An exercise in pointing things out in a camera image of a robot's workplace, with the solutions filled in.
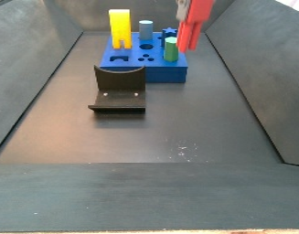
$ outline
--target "green cylinder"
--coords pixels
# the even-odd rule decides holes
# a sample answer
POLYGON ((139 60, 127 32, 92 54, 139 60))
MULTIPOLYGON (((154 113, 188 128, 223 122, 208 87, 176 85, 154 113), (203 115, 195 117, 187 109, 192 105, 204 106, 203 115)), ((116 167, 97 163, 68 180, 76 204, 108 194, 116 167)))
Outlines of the green cylinder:
POLYGON ((168 62, 178 61, 178 39, 175 37, 168 37, 164 39, 164 60, 168 62))

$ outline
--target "light blue cylinder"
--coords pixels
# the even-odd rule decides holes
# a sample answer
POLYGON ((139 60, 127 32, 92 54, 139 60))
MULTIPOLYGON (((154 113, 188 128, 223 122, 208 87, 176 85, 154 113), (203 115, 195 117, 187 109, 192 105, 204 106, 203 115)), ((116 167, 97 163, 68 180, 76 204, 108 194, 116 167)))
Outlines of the light blue cylinder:
POLYGON ((154 23, 150 20, 139 21, 139 39, 152 40, 154 23))

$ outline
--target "gray wall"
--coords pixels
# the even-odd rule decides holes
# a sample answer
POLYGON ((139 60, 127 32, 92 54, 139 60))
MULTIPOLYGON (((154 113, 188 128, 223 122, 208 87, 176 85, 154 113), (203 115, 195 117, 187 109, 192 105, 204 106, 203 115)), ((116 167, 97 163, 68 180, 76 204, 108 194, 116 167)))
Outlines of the gray wall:
POLYGON ((80 34, 51 0, 0 2, 0 143, 80 34))
POLYGON ((207 35, 285 162, 299 165, 299 12, 236 0, 207 35))
MULTIPOLYGON (((72 16, 85 31, 108 31, 108 14, 111 8, 131 9, 132 30, 138 31, 138 21, 154 21, 154 30, 162 31, 166 27, 178 27, 175 0, 55 0, 61 9, 72 16)), ((208 25, 219 17, 234 0, 216 0, 208 25)))

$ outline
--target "yellow peg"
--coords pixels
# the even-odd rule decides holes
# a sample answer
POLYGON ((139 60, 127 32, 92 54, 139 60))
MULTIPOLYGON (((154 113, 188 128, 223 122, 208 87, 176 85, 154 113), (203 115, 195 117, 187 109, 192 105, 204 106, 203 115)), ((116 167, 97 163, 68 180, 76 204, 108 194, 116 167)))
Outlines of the yellow peg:
POLYGON ((130 10, 108 10, 112 46, 113 48, 132 48, 130 10))

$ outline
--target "black bracket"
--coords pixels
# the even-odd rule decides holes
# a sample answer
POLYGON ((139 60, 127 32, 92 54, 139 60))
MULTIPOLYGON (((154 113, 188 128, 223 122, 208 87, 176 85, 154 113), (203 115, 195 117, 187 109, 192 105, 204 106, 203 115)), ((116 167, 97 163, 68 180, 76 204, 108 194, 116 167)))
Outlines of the black bracket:
POLYGON ((146 68, 111 71, 93 66, 97 83, 95 112, 146 111, 146 68))

